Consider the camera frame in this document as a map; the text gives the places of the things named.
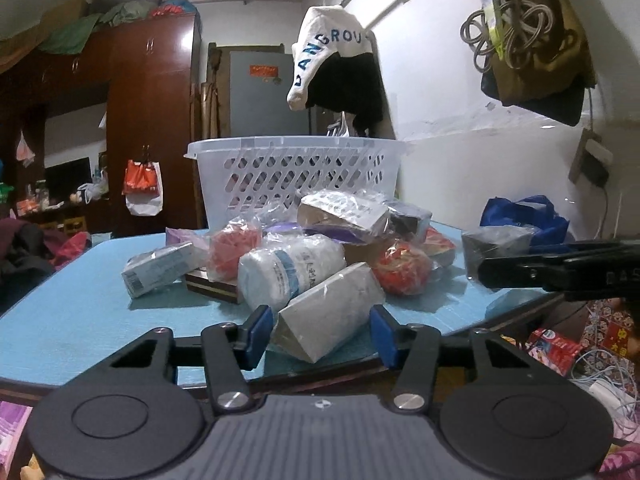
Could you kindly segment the green cloth atop wardrobe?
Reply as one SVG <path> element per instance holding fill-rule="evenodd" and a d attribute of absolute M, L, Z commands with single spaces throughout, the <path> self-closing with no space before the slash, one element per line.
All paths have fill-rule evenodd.
<path fill-rule="evenodd" d="M 89 14 L 51 32 L 38 49 L 59 55 L 81 53 L 96 30 L 145 20 L 157 7 L 157 3 L 149 1 L 127 1 L 116 4 L 105 13 Z"/>

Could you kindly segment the white round bottle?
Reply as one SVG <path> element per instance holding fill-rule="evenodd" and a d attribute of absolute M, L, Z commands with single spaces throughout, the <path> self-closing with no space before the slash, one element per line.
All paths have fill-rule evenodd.
<path fill-rule="evenodd" d="M 322 234 L 294 236 L 242 255 L 238 287 L 252 310 L 268 306 L 278 312 L 345 266 L 340 243 Z"/>

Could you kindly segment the red packets bag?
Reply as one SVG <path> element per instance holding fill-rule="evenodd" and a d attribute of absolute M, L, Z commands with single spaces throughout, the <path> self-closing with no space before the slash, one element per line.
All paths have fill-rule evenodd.
<path fill-rule="evenodd" d="M 372 266 L 372 271 L 388 294 L 416 296 L 424 291 L 434 264 L 419 247 L 396 240 Z"/>

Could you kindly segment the orange and white hanging bag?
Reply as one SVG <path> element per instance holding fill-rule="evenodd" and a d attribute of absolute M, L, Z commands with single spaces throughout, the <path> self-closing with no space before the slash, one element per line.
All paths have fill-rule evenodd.
<path fill-rule="evenodd" d="M 155 217 L 164 206 L 162 173 L 158 162 L 127 162 L 122 195 L 136 217 Z"/>

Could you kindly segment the dark red wooden wardrobe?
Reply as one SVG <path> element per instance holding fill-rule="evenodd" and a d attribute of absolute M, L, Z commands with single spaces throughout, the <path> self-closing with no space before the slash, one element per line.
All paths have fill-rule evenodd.
<path fill-rule="evenodd" d="M 198 130 L 193 112 L 200 47 L 195 14 L 169 14 L 94 32 L 78 54 L 33 50 L 2 73 L 1 156 L 17 191 L 43 172 L 42 162 L 34 171 L 17 168 L 18 137 L 26 136 L 42 154 L 47 118 L 105 103 L 115 236 L 202 226 L 198 177 L 184 157 Z M 163 209 L 151 218 L 130 214 L 122 194 L 128 162 L 143 159 L 160 164 L 163 180 Z"/>

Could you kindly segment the black monitor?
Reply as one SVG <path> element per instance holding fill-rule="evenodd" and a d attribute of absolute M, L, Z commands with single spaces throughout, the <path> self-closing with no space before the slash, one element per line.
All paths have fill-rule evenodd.
<path fill-rule="evenodd" d="M 44 170 L 50 200 L 55 203 L 64 202 L 78 188 L 92 181 L 90 159 L 78 158 L 70 162 L 48 167 Z"/>

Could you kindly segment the white grey medicine box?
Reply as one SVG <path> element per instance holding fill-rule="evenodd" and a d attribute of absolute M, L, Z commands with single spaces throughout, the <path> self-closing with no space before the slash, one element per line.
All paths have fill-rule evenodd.
<path fill-rule="evenodd" d="M 137 299 L 206 266 L 207 257 L 208 250 L 192 242 L 168 245 L 130 258 L 122 269 L 122 280 L 129 296 Z"/>

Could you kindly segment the light purple box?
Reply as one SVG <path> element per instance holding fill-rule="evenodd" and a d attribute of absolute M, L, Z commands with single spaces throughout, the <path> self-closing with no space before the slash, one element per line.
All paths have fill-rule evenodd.
<path fill-rule="evenodd" d="M 208 235 L 205 232 L 187 229 L 165 229 L 165 245 L 180 245 L 191 243 L 195 248 L 207 250 L 209 248 Z"/>

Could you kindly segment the red rubber bands bag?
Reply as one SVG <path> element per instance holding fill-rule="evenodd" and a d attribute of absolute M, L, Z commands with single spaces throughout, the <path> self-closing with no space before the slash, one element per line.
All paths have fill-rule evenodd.
<path fill-rule="evenodd" d="M 262 225 L 256 218 L 236 217 L 209 237 L 207 276 L 214 282 L 233 281 L 240 258 L 262 244 Z"/>

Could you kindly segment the dark purple box in bag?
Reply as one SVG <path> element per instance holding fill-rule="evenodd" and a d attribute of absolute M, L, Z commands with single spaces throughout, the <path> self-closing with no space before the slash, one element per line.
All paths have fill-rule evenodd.
<path fill-rule="evenodd" d="M 388 200 L 386 207 L 390 211 L 390 226 L 398 235 L 408 240 L 423 242 L 432 220 L 432 213 L 401 200 Z"/>

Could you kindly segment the white hoodie with blue letters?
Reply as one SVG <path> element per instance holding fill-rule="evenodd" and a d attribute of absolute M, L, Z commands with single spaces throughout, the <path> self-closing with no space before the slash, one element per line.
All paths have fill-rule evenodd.
<path fill-rule="evenodd" d="M 354 58 L 372 54 L 372 44 L 358 20 L 342 6 L 311 6 L 292 44 L 293 82 L 286 100 L 291 110 L 306 107 L 312 78 L 332 55 Z"/>

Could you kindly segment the grey metal door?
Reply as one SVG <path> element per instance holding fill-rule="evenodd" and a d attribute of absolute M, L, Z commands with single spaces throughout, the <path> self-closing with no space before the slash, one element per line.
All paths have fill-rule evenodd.
<path fill-rule="evenodd" d="M 293 83 L 292 55 L 281 52 L 230 53 L 230 136 L 304 136 L 308 110 L 288 107 Z"/>

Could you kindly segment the black hanging garment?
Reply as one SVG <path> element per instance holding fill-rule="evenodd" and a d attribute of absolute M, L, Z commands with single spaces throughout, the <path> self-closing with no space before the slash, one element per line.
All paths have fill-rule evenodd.
<path fill-rule="evenodd" d="M 383 119 L 383 87 L 378 62 L 371 52 L 351 58 L 334 53 L 311 78 L 306 107 L 354 115 L 361 132 Z"/>

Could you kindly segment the blue fabric bag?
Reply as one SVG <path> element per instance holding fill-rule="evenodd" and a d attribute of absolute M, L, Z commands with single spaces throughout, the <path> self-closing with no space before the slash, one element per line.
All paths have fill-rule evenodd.
<path fill-rule="evenodd" d="M 551 200 L 533 195 L 512 202 L 503 197 L 488 200 L 480 226 L 522 226 L 534 228 L 530 246 L 551 246 L 565 242 L 570 222 L 558 214 Z"/>

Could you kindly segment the black Kent cigarette box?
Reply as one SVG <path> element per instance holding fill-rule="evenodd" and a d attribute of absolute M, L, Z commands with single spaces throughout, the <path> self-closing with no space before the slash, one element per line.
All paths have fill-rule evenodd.
<path fill-rule="evenodd" d="M 219 301 L 240 304 L 243 301 L 236 281 L 209 281 L 205 269 L 196 269 L 184 276 L 186 288 L 191 292 L 207 296 Z"/>

